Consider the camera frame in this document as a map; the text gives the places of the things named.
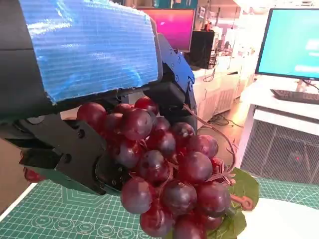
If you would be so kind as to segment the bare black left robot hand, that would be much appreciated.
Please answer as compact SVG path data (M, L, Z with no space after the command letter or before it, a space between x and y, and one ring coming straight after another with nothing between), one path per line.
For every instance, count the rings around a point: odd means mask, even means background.
M63 111L142 91L170 123L196 126L195 77L144 12L109 0L0 3L0 137L21 165L66 188L119 195L130 179L100 130Z

